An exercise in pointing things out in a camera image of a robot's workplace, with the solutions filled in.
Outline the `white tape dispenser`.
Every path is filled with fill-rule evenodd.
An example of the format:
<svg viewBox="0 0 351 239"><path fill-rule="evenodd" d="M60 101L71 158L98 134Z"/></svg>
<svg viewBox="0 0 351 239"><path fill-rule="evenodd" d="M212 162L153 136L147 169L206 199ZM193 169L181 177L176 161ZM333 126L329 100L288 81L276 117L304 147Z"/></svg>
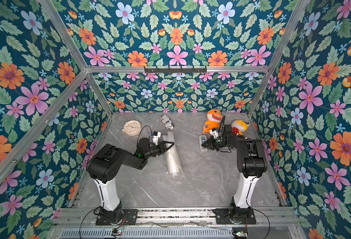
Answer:
<svg viewBox="0 0 351 239"><path fill-rule="evenodd" d="M199 136L199 146L200 146L200 152L207 152L208 149L203 147L203 144L207 141L206 135L202 134Z"/></svg>

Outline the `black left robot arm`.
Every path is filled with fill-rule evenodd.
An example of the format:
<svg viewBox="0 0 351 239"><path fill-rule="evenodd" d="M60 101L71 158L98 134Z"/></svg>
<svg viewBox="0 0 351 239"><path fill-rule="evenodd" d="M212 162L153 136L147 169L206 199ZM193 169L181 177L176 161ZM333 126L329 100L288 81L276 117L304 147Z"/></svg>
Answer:
<svg viewBox="0 0 351 239"><path fill-rule="evenodd" d="M94 211L97 216L96 225L120 225L126 219L115 180L121 166L142 170L149 158L165 154L174 145L172 141L153 143L149 138L142 138L137 142L135 153L130 153L122 148L106 144L89 160L86 171L94 180L101 199L101 206Z"/></svg>

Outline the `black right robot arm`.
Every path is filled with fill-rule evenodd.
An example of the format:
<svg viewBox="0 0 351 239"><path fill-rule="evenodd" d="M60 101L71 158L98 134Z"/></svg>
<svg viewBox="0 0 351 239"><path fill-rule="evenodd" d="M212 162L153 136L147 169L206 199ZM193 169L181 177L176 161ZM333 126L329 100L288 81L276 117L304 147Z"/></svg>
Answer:
<svg viewBox="0 0 351 239"><path fill-rule="evenodd" d="M240 173L236 193L228 206L225 216L234 224L255 224L254 209L251 198L256 183L267 171L267 159L260 139L251 139L232 132L232 127L223 125L218 130L218 137L210 138L212 149L221 151L227 147L228 152L236 150L237 169Z"/></svg>

